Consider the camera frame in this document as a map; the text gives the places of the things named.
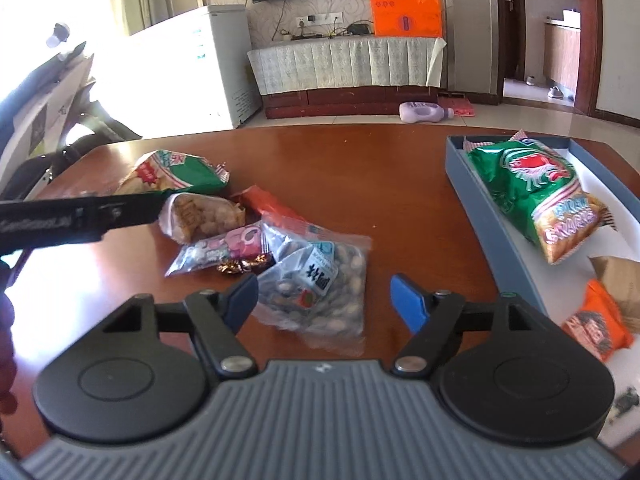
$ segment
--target orange cardboard box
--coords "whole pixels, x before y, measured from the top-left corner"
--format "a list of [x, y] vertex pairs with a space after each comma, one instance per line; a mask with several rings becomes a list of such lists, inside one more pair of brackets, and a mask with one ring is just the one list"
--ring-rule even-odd
[[440, 0], [371, 0], [376, 36], [442, 36]]

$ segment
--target white label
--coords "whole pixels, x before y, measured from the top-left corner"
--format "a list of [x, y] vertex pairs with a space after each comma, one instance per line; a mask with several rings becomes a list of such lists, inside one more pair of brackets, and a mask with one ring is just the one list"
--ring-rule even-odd
[[300, 270], [300, 279], [311, 290], [324, 296], [338, 275], [338, 266], [314, 247]]

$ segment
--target purple detergent bottle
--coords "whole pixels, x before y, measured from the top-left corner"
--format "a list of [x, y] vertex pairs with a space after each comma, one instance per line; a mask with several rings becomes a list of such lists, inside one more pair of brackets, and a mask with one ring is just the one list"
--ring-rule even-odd
[[403, 123], [437, 123], [453, 117], [453, 108], [442, 108], [436, 103], [402, 103], [400, 120]]

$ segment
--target door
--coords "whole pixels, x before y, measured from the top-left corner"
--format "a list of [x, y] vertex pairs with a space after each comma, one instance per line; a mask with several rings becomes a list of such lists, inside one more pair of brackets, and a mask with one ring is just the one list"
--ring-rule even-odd
[[504, 0], [504, 77], [524, 79], [526, 14], [524, 0]]

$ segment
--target open tray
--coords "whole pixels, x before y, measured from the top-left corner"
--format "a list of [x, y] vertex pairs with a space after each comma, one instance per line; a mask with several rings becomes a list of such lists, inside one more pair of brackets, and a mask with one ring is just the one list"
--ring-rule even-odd
[[[616, 220], [598, 229], [569, 257], [549, 265], [542, 252], [501, 214], [462, 149], [465, 137], [447, 137], [445, 167], [484, 251], [498, 290], [520, 294], [556, 324], [582, 306], [586, 283], [595, 277], [591, 256], [619, 256], [640, 261], [640, 200], [599, 160], [567, 137], [530, 136], [555, 149], [572, 163], [582, 188], [601, 199]], [[504, 142], [504, 136], [473, 136], [473, 142]], [[616, 383], [616, 397], [628, 387], [640, 393], [640, 336], [629, 349], [615, 352], [606, 365]], [[599, 439], [613, 447], [640, 430], [640, 407], [613, 424], [606, 423]]]

